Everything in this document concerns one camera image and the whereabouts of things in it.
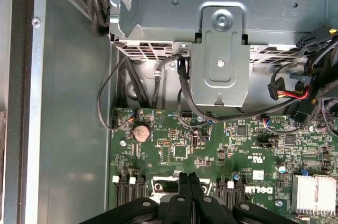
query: capacitor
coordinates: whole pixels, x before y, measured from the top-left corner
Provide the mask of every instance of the capacitor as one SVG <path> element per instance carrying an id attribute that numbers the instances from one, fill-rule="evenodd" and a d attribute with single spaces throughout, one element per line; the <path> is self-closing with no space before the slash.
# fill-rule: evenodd
<path id="1" fill-rule="evenodd" d="M 327 132 L 327 127 L 326 126 L 317 126 L 316 127 L 316 132 L 318 132 L 318 133 L 326 133 Z"/>
<path id="2" fill-rule="evenodd" d="M 314 127 L 314 126 L 312 125 L 312 126 L 310 126 L 310 127 L 308 128 L 308 130 L 309 130 L 311 133 L 314 133 L 314 132 L 316 131 L 316 127 Z"/>
<path id="3" fill-rule="evenodd" d="M 138 125 L 133 129 L 133 137 L 138 142 L 146 142 L 150 138 L 150 135 L 150 129 L 145 125 Z"/>
<path id="4" fill-rule="evenodd" d="M 238 172 L 235 172 L 235 171 L 232 173 L 232 177 L 236 181 L 240 180 L 240 178 L 241 178 L 241 176 L 238 174 Z"/>
<path id="5" fill-rule="evenodd" d="M 276 200 L 275 205 L 276 205 L 277 207 L 282 207 L 282 206 L 283 206 L 282 200 L 279 200 L 279 199 Z"/>
<path id="6" fill-rule="evenodd" d="M 276 170 L 278 170 L 279 173 L 285 173 L 286 172 L 286 168 L 283 164 L 281 163 L 277 163 L 275 166 Z"/>

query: screw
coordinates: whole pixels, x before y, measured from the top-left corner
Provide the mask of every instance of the screw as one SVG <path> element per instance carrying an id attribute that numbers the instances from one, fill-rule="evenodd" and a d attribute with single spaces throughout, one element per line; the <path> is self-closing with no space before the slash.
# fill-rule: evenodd
<path id="1" fill-rule="evenodd" d="M 224 27 L 227 24 L 227 18 L 224 15 L 219 15 L 217 17 L 217 24 L 220 27 Z"/>
<path id="2" fill-rule="evenodd" d="M 212 199 L 211 199 L 211 198 L 208 198 L 208 197 L 204 197 L 204 198 L 203 198 L 203 201 L 204 201 L 204 202 L 210 203 L 210 202 L 212 201 Z"/>
<path id="3" fill-rule="evenodd" d="M 241 204 L 239 207 L 243 210 L 250 210 L 250 207 L 247 204 Z"/>
<path id="4" fill-rule="evenodd" d="M 275 205 L 278 207 L 282 207 L 283 206 L 282 200 L 276 200 Z"/>
<path id="5" fill-rule="evenodd" d="M 40 19 L 38 17 L 34 17 L 32 19 L 32 25 L 33 25 L 33 27 L 40 27 L 40 23 L 41 23 L 41 21 L 40 21 Z"/>
<path id="6" fill-rule="evenodd" d="M 218 66 L 219 68 L 224 67 L 224 61 L 223 61 L 223 60 L 217 61 L 217 66 Z"/>
<path id="7" fill-rule="evenodd" d="M 125 140 L 125 139 L 121 139 L 121 140 L 120 140 L 120 145 L 121 145 L 121 146 L 126 146 L 126 145 L 127 145 L 126 140 Z"/>

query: integrated circuit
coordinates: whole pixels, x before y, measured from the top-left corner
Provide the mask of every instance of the integrated circuit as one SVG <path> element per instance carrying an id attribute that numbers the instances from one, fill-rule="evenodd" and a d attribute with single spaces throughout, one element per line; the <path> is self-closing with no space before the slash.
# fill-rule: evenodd
<path id="1" fill-rule="evenodd" d="M 248 128 L 245 125 L 237 126 L 237 136 L 247 136 Z"/>
<path id="2" fill-rule="evenodd" d="M 285 135 L 285 145 L 295 145 L 296 143 L 296 135 L 287 134 Z"/>
<path id="3" fill-rule="evenodd" d="M 175 145 L 174 146 L 174 157 L 186 159 L 187 156 L 187 148 L 184 145 Z"/>

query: connector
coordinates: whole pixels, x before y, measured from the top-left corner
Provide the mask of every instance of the connector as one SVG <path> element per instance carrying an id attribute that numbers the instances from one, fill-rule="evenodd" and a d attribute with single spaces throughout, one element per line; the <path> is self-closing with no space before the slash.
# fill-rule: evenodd
<path id="1" fill-rule="evenodd" d="M 269 89 L 269 93 L 270 93 L 271 98 L 273 100 L 277 101 L 278 100 L 278 93 L 277 93 L 277 91 L 278 90 L 285 91 L 284 79 L 282 77 L 280 77 L 275 82 L 271 82 L 268 85 L 268 89 Z"/>
<path id="2" fill-rule="evenodd" d="M 291 115 L 291 118 L 294 120 L 294 126 L 299 129 L 304 129 L 307 126 L 315 108 L 315 104 L 308 100 L 302 100 Z"/>
<path id="3" fill-rule="evenodd" d="M 312 81 L 312 76 L 309 74 L 305 74 L 304 72 L 294 72 L 290 74 L 290 79 L 298 80 L 301 83 L 304 83 L 306 85 L 310 85 Z"/>
<path id="4" fill-rule="evenodd" d="M 300 55 L 303 55 L 305 52 L 311 53 L 320 49 L 330 39 L 332 39 L 330 28 L 324 26 L 309 35 L 302 36 L 296 46 L 301 51 Z"/>

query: chip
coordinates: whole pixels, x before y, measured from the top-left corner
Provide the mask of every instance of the chip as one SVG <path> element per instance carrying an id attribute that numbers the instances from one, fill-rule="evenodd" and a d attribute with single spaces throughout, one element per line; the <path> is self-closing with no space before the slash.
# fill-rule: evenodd
<path id="1" fill-rule="evenodd" d="M 287 134 L 285 136 L 285 145 L 294 145 L 296 142 L 296 136 L 293 134 Z"/>
<path id="2" fill-rule="evenodd" d="M 181 159 L 188 158 L 186 146 L 184 146 L 184 145 L 175 145 L 175 148 L 174 148 L 174 157 L 175 158 L 181 158 Z"/>
<path id="3" fill-rule="evenodd" d="M 245 125 L 240 125 L 237 127 L 237 136 L 246 136 L 247 133 L 247 127 Z"/>
<path id="4" fill-rule="evenodd" d="M 225 154 L 224 151 L 220 151 L 220 152 L 218 153 L 218 158 L 219 158 L 219 159 L 224 159 L 225 157 L 226 157 L 226 154 Z"/>

